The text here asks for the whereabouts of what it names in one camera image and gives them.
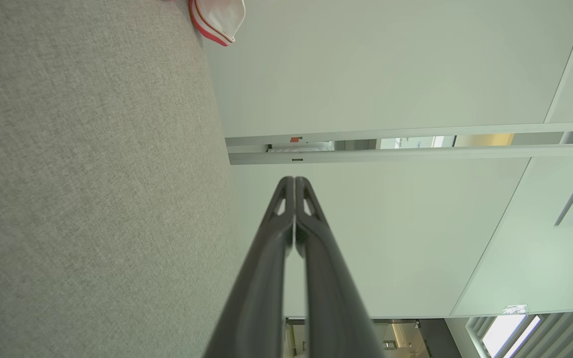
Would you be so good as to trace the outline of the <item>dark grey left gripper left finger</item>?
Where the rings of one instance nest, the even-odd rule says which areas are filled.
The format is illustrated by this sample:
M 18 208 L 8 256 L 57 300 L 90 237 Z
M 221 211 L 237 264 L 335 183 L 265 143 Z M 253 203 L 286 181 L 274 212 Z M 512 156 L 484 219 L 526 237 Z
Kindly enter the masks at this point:
M 213 335 L 207 358 L 280 358 L 285 259 L 293 246 L 295 179 L 284 177 L 261 220 Z

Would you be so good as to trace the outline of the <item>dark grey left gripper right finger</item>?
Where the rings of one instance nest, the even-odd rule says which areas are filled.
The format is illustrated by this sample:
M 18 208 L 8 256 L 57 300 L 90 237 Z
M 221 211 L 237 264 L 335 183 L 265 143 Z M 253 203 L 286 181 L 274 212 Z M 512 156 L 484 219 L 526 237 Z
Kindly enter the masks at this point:
M 305 264 L 307 357 L 384 357 L 375 325 L 304 177 L 295 179 L 295 244 Z

